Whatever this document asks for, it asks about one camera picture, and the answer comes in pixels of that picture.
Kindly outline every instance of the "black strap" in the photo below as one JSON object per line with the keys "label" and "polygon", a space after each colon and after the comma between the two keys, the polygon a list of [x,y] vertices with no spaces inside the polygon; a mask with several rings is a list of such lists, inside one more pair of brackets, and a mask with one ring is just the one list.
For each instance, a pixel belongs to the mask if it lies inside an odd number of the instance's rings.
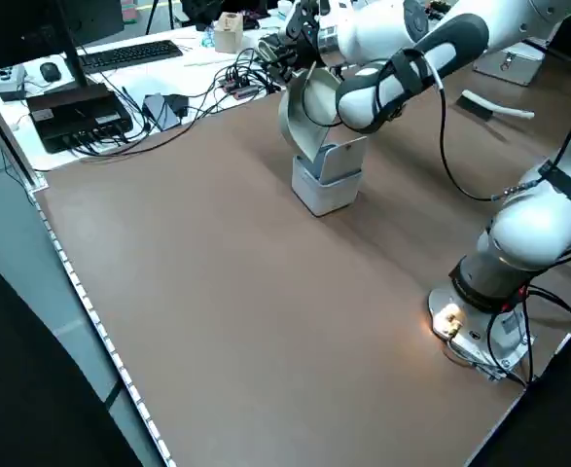
{"label": "black strap", "polygon": [[110,409],[112,409],[112,405],[115,403],[124,387],[125,385],[123,384],[123,380],[119,377],[117,382],[115,382],[114,386],[112,387],[110,394],[108,394],[108,397],[106,397],[106,400],[103,402],[103,405],[108,412],[110,412]]}
{"label": "black strap", "polygon": [[[419,72],[418,75],[410,67],[410,63],[412,61],[414,61],[414,64],[417,67],[417,71]],[[381,82],[391,75],[395,76],[406,91],[411,92],[412,95],[417,95],[424,91],[422,80],[428,76],[428,67],[423,61],[423,58],[421,58],[421,52],[415,49],[401,49],[400,51],[395,52],[393,56],[385,62],[385,64],[380,68],[376,79],[378,82]],[[396,108],[391,106],[390,103],[387,103],[378,109],[380,103],[378,100],[377,88],[375,91],[375,121],[385,122],[386,120],[390,120],[396,112]]]}
{"label": "black strap", "polygon": [[545,164],[538,169],[538,172],[545,180],[571,200],[571,177],[566,172],[559,167],[553,166],[551,161],[546,161]]}
{"label": "black strap", "polygon": [[391,57],[390,61],[395,69],[395,78],[400,82],[405,90],[409,90],[414,95],[423,91],[423,83],[421,83],[421,80],[425,78],[426,74],[421,74],[421,70],[419,69],[420,74],[417,75],[412,70],[410,67],[410,58],[407,57],[406,51],[401,50],[396,52]]}

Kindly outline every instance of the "cable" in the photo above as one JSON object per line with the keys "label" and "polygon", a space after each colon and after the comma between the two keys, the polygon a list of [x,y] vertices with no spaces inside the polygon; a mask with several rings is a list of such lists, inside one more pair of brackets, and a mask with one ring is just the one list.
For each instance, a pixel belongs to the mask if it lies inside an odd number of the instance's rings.
{"label": "cable", "polygon": [[531,330],[529,329],[529,314],[527,313],[527,298],[529,295],[526,290],[522,300],[522,317],[525,323],[525,336],[527,337],[527,358],[529,359],[529,376],[527,377],[527,385],[534,382],[534,354],[531,346]]}
{"label": "cable", "polygon": [[322,126],[323,128],[334,128],[334,127],[336,127],[336,126],[339,126],[339,125],[341,125],[341,124],[343,123],[343,121],[341,120],[341,118],[339,118],[339,121],[338,121],[338,122],[334,122],[334,123],[332,123],[332,124],[320,124],[319,122],[316,122],[314,119],[312,119],[310,115],[308,115],[308,111],[306,110],[306,97],[305,97],[305,94],[306,94],[306,87],[307,87],[307,85],[308,85],[310,76],[311,76],[311,74],[313,73],[313,70],[315,70],[315,63],[313,63],[313,65],[311,66],[311,68],[308,70],[308,73],[307,73],[307,75],[306,75],[306,78],[304,79],[303,92],[302,92],[302,95],[301,95],[301,101],[302,101],[302,104],[303,104],[303,112],[304,112],[304,114],[306,115],[306,117],[307,117],[309,120],[311,120],[311,122],[312,122],[313,124],[315,124],[315,125]]}
{"label": "cable", "polygon": [[[531,180],[529,182],[522,183],[520,185],[516,185],[513,187],[506,188],[501,194],[492,195],[492,196],[487,197],[487,198],[478,197],[478,196],[472,195],[471,193],[467,192],[456,181],[455,177],[453,176],[453,173],[451,172],[451,169],[449,168],[449,164],[447,162],[446,151],[445,151],[447,102],[446,102],[446,93],[445,93],[445,88],[443,86],[443,81],[442,81],[441,77],[439,76],[437,69],[427,59],[427,57],[425,56],[424,53],[422,53],[421,51],[418,51],[416,49],[408,49],[408,51],[414,51],[420,55],[420,57],[425,61],[426,65],[428,66],[428,69],[430,70],[430,73],[432,74],[434,81],[437,85],[439,95],[441,97],[441,130],[440,130],[440,134],[439,134],[439,149],[441,152],[441,160],[443,162],[443,167],[445,169],[445,172],[446,172],[447,177],[449,178],[451,184],[460,193],[462,193],[467,198],[470,198],[470,199],[475,200],[475,201],[481,201],[481,202],[497,201],[497,200],[507,198],[511,195],[515,195],[517,193],[524,192],[526,190],[529,190],[531,188],[538,186],[540,183],[542,183],[544,180],[547,179],[547,176],[549,175],[549,173],[551,173],[552,170],[557,168],[557,166],[559,165],[559,162],[561,161],[561,159],[563,158],[563,156],[566,152],[566,149],[568,148],[568,145],[571,142],[571,128],[568,131],[568,133],[566,134],[566,137],[564,138],[564,142],[563,142],[562,146],[559,148],[557,156],[553,160],[551,166],[543,175],[540,176],[540,178],[538,178],[536,180]],[[376,105],[378,105],[378,107],[381,107],[380,96],[379,96],[379,87],[380,87],[380,83],[381,83],[381,79],[380,79],[381,73],[383,70],[385,70],[389,66],[389,64],[390,64],[390,61],[387,61],[384,64],[384,66],[381,68],[380,72],[378,72],[378,80],[377,80],[377,83],[375,85],[375,99],[376,99]]]}
{"label": "cable", "polygon": [[10,172],[11,168],[13,168],[13,165],[11,163],[7,163],[6,154],[4,154],[4,151],[2,151],[2,149],[0,149],[0,154],[2,155],[2,163],[4,164],[4,170],[2,171],[6,173],[9,177],[11,177],[13,180],[15,180],[15,183],[17,183],[23,189],[25,197],[28,199],[30,205],[34,206],[34,201],[32,200],[32,197],[30,196],[30,193],[28,192],[27,188],[25,188],[25,185]]}
{"label": "cable", "polygon": [[513,373],[508,372],[508,370],[503,368],[501,366],[501,364],[499,363],[499,361],[497,360],[497,357],[495,357],[494,352],[492,351],[492,343],[490,341],[491,340],[491,333],[492,333],[492,326],[494,325],[499,314],[500,313],[495,313],[492,316],[490,316],[490,320],[488,321],[488,326],[486,326],[486,345],[488,346],[488,353],[490,353],[490,358],[492,359],[495,366],[497,367],[497,370],[499,370],[501,373],[503,373],[509,380],[517,382],[523,388],[526,389],[527,383],[522,378],[518,377],[517,375],[515,375]]}
{"label": "cable", "polygon": [[555,156],[555,159],[553,160],[552,164],[550,165],[549,169],[540,176],[539,179],[536,180],[536,184],[540,184],[543,181],[545,181],[547,179],[547,176],[557,168],[557,166],[559,165],[559,162],[561,161],[561,158],[563,158],[564,153],[566,152],[566,149],[568,148],[568,145],[570,144],[571,141],[571,127],[570,130],[568,131],[568,133],[566,134],[566,137],[564,138],[564,142],[561,145],[561,147],[559,148],[559,151],[557,152],[557,156]]}
{"label": "cable", "polygon": [[544,289],[542,287],[538,287],[536,285],[529,286],[529,295],[540,297],[541,299],[547,300],[554,305],[559,306],[560,308],[568,311],[571,314],[571,305],[565,302],[562,298],[554,294],[553,292]]}
{"label": "cable", "polygon": [[542,52],[543,54],[550,55],[550,56],[557,58],[558,60],[567,61],[567,62],[571,63],[571,56],[568,56],[567,54],[563,54],[560,51],[557,51],[555,49],[551,49],[549,47],[543,47],[540,44],[537,44],[537,43],[535,43],[529,39],[523,40],[522,43],[526,44],[530,47],[533,47],[534,49],[536,49],[539,52]]}

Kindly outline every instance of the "brown table surface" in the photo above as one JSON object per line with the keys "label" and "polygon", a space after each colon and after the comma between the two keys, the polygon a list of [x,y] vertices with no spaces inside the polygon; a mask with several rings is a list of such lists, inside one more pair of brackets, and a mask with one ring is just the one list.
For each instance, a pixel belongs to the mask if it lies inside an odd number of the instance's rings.
{"label": "brown table surface", "polygon": [[[571,123],[560,80],[571,92],[555,68],[530,89],[446,80],[450,101],[468,87],[537,112],[485,125],[450,110],[465,187],[498,192],[555,150]],[[451,363],[426,298],[495,206],[449,185],[430,91],[371,137],[356,202],[315,219],[290,188],[279,98],[139,157],[63,167],[37,198],[177,465],[460,465],[520,391]],[[539,283],[571,303],[571,266]],[[531,309],[542,369],[569,320]]]}

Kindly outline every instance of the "white device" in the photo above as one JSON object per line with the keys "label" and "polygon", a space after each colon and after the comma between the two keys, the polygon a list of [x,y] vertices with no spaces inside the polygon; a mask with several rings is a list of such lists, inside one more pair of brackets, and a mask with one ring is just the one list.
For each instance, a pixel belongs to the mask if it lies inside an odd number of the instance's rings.
{"label": "white device", "polygon": [[0,68],[0,97],[4,102],[25,99],[25,67]]}
{"label": "white device", "polygon": [[[527,37],[548,37],[571,15],[571,0],[460,0],[433,31],[416,39],[417,28],[405,26],[412,22],[410,0],[379,0],[358,12],[338,0],[319,0],[319,11],[313,5],[298,0],[288,20],[296,23],[300,11],[318,13],[315,59],[329,66],[367,63],[336,92],[337,114],[360,133],[377,131],[409,99],[483,54]],[[295,42],[292,27],[286,26],[285,35]],[[307,31],[304,39],[311,43],[309,37]],[[309,131],[317,130],[308,124]],[[571,142],[557,168],[571,188]],[[493,310],[571,247],[571,196],[541,169],[538,164],[523,176],[520,190],[506,200],[476,252],[429,297],[434,332],[482,368],[494,368],[486,339]],[[541,173],[547,178],[535,183]],[[523,323],[522,312],[515,309],[496,319],[489,333],[490,348],[508,372],[527,351]],[[490,374],[503,376],[494,370]]]}

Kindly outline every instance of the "white box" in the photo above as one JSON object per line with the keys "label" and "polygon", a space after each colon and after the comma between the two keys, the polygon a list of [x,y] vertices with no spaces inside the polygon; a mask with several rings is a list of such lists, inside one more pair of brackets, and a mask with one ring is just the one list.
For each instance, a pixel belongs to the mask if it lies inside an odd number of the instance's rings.
{"label": "white box", "polygon": [[216,52],[235,54],[242,45],[244,17],[240,13],[222,13],[214,28]]}
{"label": "white box", "polygon": [[473,69],[510,83],[528,86],[538,73],[545,55],[526,44],[515,44],[495,54],[478,58]]}
{"label": "white box", "polygon": [[335,182],[322,185],[304,167],[299,156],[294,157],[292,189],[314,216],[323,216],[354,202],[359,192],[363,172],[358,171]]}

